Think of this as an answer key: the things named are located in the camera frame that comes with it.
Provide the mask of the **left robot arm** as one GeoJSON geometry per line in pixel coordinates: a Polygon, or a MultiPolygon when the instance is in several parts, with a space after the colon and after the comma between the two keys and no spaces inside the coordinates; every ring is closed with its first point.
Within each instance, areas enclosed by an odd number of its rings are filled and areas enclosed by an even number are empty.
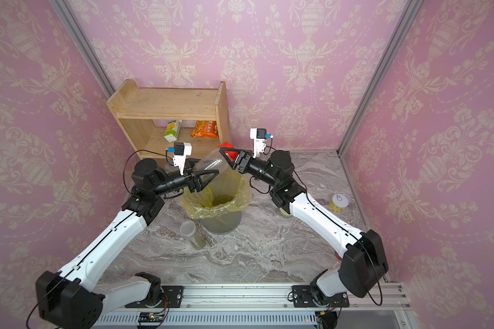
{"type": "Polygon", "coordinates": [[[220,174],[217,169],[196,170],[194,159],[189,164],[170,173],[151,158],[135,165],[130,197],[115,219],[73,260],[38,277],[34,310],[41,319],[59,328],[91,328],[101,316],[127,304],[167,305],[161,280],[152,274],[139,272],[112,285],[98,282],[121,251],[156,219],[165,194],[184,188],[200,192],[220,174]]]}

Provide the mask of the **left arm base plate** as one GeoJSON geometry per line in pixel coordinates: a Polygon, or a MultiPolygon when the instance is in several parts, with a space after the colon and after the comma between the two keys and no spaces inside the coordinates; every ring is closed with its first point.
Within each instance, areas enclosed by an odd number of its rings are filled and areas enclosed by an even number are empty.
{"type": "Polygon", "coordinates": [[[133,302],[126,304],[124,308],[181,308],[181,303],[183,301],[184,286],[180,285],[167,285],[162,286],[163,297],[155,302],[133,302]]]}

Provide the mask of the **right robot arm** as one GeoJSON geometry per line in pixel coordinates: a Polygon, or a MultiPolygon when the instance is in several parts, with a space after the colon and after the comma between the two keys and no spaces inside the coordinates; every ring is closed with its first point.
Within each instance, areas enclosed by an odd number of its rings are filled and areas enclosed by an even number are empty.
{"type": "Polygon", "coordinates": [[[320,205],[297,182],[298,175],[288,151],[275,151],[261,160],[250,151],[220,148],[230,168],[270,186],[273,203],[306,223],[333,248],[341,258],[337,270],[327,270],[311,284],[311,293],[319,304],[339,293],[366,297],[388,272],[384,244],[374,230],[362,231],[344,222],[320,205]]]}

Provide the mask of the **red lid glass jar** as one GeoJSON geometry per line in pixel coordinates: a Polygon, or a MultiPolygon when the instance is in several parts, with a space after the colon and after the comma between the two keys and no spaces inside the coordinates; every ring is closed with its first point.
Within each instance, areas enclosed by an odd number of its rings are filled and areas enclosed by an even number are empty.
{"type": "Polygon", "coordinates": [[[227,159],[220,152],[220,148],[212,150],[193,166],[196,171],[218,170],[220,174],[230,168],[227,159]]]}

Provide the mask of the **white lid glass jar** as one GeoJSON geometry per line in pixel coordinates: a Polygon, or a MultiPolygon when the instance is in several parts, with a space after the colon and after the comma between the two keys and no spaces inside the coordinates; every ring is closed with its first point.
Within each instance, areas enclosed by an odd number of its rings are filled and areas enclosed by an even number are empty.
{"type": "Polygon", "coordinates": [[[192,221],[185,221],[180,226],[181,235],[190,242],[194,249],[203,249],[206,245],[202,233],[192,221]]]}

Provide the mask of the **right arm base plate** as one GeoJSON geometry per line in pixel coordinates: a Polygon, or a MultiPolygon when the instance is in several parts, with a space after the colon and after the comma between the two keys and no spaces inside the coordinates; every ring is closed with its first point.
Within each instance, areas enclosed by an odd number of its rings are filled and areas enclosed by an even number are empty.
{"type": "Polygon", "coordinates": [[[308,285],[293,285],[288,296],[295,308],[347,308],[349,299],[346,293],[326,297],[323,293],[308,285]]]}

